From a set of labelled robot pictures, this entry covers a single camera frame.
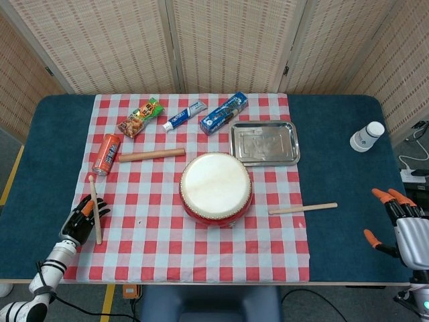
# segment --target silver tray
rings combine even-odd
[[[235,122],[230,128],[231,155],[245,166],[292,166],[300,159],[293,123]]]

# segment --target wall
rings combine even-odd
[[[172,3],[185,93],[278,90],[305,1]]]
[[[345,93],[379,100],[393,144],[429,117],[429,1],[396,3]]]
[[[392,3],[392,0],[308,0],[288,62],[286,92],[336,93]]]
[[[64,91],[0,15],[0,126],[24,142],[40,99]]]
[[[10,5],[75,93],[176,92],[157,0]]]

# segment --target snack package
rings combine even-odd
[[[132,139],[163,111],[164,108],[152,97],[145,105],[135,109],[124,122],[119,124],[118,129]]]

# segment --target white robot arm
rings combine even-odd
[[[399,192],[388,193],[373,189],[373,194],[385,205],[396,236],[396,247],[384,245],[369,231],[364,234],[375,248],[400,258],[403,265],[413,270],[409,289],[394,298],[396,302],[429,322],[429,217],[421,208]]]
[[[110,211],[103,209],[107,204],[97,199],[100,217]],[[38,273],[29,285],[34,295],[30,302],[14,302],[0,310],[0,322],[43,322],[49,304],[55,299],[56,287],[60,283],[67,267],[70,265],[76,248],[88,239],[94,225],[92,201],[86,196],[73,209],[60,231],[60,239],[48,258],[38,266]]]

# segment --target yellow tape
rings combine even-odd
[[[9,195],[9,191],[11,190],[13,179],[15,178],[16,170],[18,169],[19,161],[21,160],[22,152],[24,151],[24,146],[21,146],[19,149],[18,155],[16,156],[15,163],[13,164],[11,174],[7,179],[5,190],[3,190],[3,194],[0,199],[0,206],[4,206],[6,204],[7,196]]]
[[[109,284],[106,288],[105,301],[103,303],[103,313],[110,313],[113,303],[113,295],[115,294],[115,285]],[[109,317],[101,317],[100,322],[109,322]]]

